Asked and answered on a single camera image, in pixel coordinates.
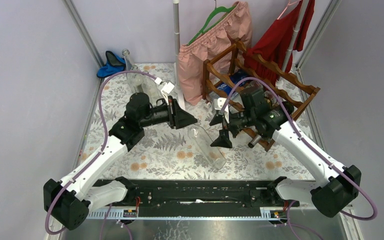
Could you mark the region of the dark green wine bottle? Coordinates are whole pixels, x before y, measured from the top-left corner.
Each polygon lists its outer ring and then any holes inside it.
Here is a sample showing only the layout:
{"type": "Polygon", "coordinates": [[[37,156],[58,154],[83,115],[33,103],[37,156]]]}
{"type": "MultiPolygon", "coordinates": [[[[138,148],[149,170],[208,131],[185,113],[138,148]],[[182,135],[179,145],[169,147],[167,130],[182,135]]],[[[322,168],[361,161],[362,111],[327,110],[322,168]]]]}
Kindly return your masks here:
{"type": "Polygon", "coordinates": [[[258,145],[264,147],[265,145],[261,143],[263,141],[263,135],[256,133],[254,137],[252,137],[251,141],[247,144],[249,148],[254,148],[258,145]]]}

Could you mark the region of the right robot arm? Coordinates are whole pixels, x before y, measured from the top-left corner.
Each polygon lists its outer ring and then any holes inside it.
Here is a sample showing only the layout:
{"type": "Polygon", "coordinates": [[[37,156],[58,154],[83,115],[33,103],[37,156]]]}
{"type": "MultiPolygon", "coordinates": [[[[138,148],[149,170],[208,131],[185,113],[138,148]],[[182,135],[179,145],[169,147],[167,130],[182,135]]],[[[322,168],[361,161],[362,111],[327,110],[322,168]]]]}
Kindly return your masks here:
{"type": "Polygon", "coordinates": [[[263,138],[270,138],[286,148],[311,173],[315,182],[291,180],[279,177],[267,191],[267,201],[273,206],[285,200],[296,200],[313,204],[324,216],[332,218],[343,210],[359,194],[357,187],[361,182],[361,171],[355,166],[344,166],[334,160],[298,128],[288,118],[294,106],[284,101],[272,106],[262,89],[248,88],[240,93],[243,111],[231,113],[228,108],[224,114],[219,112],[225,98],[213,100],[214,117],[210,126],[221,124],[219,136],[211,143],[213,147],[233,147],[230,135],[236,137],[247,127],[255,127],[256,136],[248,143],[253,148],[263,138]]]}

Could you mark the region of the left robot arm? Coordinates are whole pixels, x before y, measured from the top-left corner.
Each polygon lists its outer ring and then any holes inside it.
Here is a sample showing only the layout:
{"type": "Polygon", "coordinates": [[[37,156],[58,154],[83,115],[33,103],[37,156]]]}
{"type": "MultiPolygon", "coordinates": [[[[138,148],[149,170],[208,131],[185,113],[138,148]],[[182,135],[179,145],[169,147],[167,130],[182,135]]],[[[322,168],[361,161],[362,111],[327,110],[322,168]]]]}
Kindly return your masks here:
{"type": "Polygon", "coordinates": [[[124,206],[132,204],[135,192],[124,177],[98,187],[95,183],[115,160],[139,143],[145,136],[145,127],[166,123],[177,130],[197,122],[172,96],[164,99],[162,104],[152,106],[147,94],[131,95],[124,115],[106,132],[95,155],[61,180],[49,179],[44,184],[45,226],[49,226],[50,217],[53,217],[64,230],[74,230],[85,221],[89,212],[117,202],[124,206]]]}

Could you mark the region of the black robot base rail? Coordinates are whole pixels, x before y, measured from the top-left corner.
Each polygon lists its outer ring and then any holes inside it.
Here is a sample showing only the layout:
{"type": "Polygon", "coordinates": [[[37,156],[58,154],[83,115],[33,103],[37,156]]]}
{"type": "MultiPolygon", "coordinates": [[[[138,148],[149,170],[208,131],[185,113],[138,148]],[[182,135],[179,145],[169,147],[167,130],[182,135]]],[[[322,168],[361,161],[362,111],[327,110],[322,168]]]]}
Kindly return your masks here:
{"type": "Polygon", "coordinates": [[[138,211],[140,218],[255,219],[263,209],[285,210],[270,180],[121,179],[127,195],[112,205],[138,211]]]}

